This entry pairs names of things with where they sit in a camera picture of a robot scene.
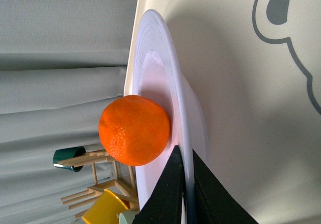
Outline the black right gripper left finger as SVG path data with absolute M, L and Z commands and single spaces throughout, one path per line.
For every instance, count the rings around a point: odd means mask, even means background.
M 133 223 L 181 223 L 184 188 L 184 165 L 180 148 L 176 145 L 150 198 Z

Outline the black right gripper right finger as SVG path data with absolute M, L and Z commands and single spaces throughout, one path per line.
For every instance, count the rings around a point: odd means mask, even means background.
M 193 151 L 197 223 L 257 223 Z

